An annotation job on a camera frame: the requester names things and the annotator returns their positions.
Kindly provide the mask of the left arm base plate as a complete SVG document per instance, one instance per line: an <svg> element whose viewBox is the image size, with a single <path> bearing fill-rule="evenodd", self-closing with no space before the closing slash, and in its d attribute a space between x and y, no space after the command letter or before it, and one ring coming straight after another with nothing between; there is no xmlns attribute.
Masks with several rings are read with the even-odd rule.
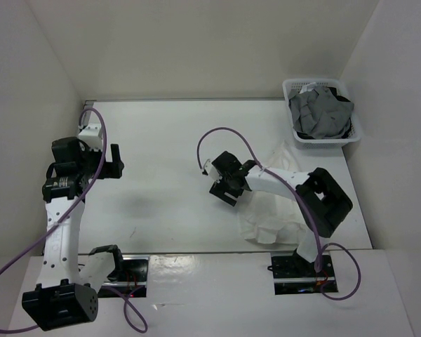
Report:
<svg viewBox="0 0 421 337"><path fill-rule="evenodd" d="M78 269L83 281L91 286L99 298L116 298L118 291L130 298L147 296L148 257L129 256L117 264L111 253L79 256Z"/></svg>

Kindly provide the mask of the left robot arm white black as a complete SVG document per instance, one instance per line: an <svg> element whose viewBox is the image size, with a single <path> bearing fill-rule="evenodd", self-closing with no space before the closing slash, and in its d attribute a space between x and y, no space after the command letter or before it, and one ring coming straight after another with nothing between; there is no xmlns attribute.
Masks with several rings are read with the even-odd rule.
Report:
<svg viewBox="0 0 421 337"><path fill-rule="evenodd" d="M23 309L43 331L93 322L102 284L107 278L122 278L126 271L116 245L94 248L85 265L79 265L86 193L98 179L122 176L119 146L110 146L110 162L102 150L93 150L77 137L55 140L51 150L54 162L42 187L48 234L44 260L34 290L22 295Z"/></svg>

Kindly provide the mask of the white pleated skirt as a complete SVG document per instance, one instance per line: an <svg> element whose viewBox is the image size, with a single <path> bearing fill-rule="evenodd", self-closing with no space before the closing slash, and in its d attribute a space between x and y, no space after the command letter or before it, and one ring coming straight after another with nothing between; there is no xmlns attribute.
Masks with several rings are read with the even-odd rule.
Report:
<svg viewBox="0 0 421 337"><path fill-rule="evenodd" d="M268 172L295 174L300 166L287 143L277 146L263 166L255 166L248 174L253 191L238 207L239 233L257 244L297 245L307 231L305 220L290 190Z"/></svg>

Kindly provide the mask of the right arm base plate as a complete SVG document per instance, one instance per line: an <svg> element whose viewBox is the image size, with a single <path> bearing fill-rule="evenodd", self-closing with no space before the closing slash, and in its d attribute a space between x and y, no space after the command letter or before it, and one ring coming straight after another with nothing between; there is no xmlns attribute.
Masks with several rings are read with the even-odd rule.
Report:
<svg viewBox="0 0 421 337"><path fill-rule="evenodd" d="M293 253L273 253L267 267L273 276L274 292L278 295L337 293L338 286L331 256L323 255L323 269L316 272L313 263Z"/></svg>

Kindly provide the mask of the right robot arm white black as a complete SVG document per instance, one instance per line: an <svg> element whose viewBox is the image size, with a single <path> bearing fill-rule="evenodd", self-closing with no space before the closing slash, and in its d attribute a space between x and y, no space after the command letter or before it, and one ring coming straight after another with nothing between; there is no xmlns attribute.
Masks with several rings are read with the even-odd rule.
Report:
<svg viewBox="0 0 421 337"><path fill-rule="evenodd" d="M293 172L267 168L255 160L241 163L224 151L214 160L207 160L202 174L212 179L209 193L235 206L245 192L266 192L296 201L316 244L316 253L303 252L300 246L293 259L294 270L302 276L323 268L326 248L321 239L329 239L353 209L353 203L324 168L311 172Z"/></svg>

